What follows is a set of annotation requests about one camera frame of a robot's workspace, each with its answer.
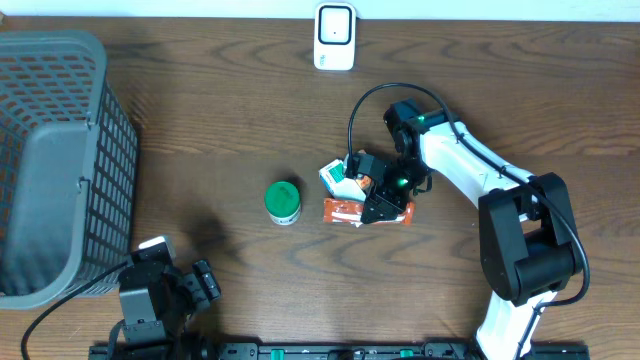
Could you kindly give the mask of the small orange box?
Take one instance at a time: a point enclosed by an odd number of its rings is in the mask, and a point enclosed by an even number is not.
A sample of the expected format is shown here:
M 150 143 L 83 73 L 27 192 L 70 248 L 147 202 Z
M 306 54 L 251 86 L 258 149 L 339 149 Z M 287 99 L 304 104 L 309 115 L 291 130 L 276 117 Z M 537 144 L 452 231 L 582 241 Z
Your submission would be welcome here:
M 355 178 L 355 181 L 363 192 L 366 192 L 372 184 L 372 179 L 364 174 L 358 174 Z

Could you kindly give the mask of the red chocolate bar wrapper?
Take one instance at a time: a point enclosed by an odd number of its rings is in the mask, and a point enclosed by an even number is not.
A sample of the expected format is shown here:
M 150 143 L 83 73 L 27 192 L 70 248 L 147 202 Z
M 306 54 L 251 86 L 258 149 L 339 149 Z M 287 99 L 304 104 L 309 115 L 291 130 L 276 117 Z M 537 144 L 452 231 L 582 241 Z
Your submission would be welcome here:
M 324 199 L 324 223 L 348 223 L 356 228 L 363 225 L 360 221 L 363 212 L 363 204 L 351 200 Z M 376 224 L 402 224 L 410 225 L 415 213 L 415 203 L 410 202 L 407 210 L 398 215 L 395 220 L 380 220 Z

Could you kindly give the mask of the white and green carton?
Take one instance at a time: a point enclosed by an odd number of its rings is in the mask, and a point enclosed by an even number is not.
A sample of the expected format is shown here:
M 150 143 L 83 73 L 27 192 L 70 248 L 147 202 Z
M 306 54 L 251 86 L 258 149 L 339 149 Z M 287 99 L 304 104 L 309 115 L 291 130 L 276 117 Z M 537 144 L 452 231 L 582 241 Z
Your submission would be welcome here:
M 341 159 L 333 160 L 318 171 L 319 178 L 335 199 L 363 203 L 366 198 L 365 191 L 356 180 L 348 178 L 345 172 L 345 165 Z

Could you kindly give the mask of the green lid jar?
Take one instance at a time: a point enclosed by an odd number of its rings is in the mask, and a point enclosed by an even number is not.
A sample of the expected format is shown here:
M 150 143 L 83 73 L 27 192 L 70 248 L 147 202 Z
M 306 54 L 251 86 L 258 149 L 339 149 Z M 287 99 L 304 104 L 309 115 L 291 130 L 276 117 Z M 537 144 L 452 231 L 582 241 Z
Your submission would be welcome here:
M 271 220 L 278 225 L 291 225 L 301 214 L 300 193 L 287 181 L 272 183 L 265 192 L 264 204 Z

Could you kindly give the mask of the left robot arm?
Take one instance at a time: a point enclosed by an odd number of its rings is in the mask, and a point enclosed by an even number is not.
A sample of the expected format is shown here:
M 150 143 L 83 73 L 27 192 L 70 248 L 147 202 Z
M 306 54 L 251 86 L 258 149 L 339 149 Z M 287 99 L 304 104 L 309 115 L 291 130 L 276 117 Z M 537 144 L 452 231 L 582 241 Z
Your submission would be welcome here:
M 221 296 L 210 264 L 200 260 L 184 274 L 161 261 L 123 270 L 119 299 L 123 319 L 112 328 L 107 359 L 195 359 L 219 357 L 212 341 L 186 329 L 187 321 Z

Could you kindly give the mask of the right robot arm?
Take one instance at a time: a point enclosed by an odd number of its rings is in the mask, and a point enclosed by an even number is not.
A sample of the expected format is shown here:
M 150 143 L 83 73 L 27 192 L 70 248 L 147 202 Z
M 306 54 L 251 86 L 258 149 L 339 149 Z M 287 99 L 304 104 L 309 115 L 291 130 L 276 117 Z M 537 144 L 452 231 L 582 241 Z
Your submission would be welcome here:
M 411 197 L 440 173 L 476 207 L 480 260 L 492 289 L 483 323 L 466 349 L 476 359 L 586 359 L 583 345 L 535 345 L 543 311 L 581 300 L 590 270 L 565 182 L 508 163 L 475 139 L 448 110 L 422 113 L 412 100 L 392 104 L 383 121 L 399 157 L 386 165 L 359 154 L 350 165 L 367 175 L 361 221 L 396 220 Z

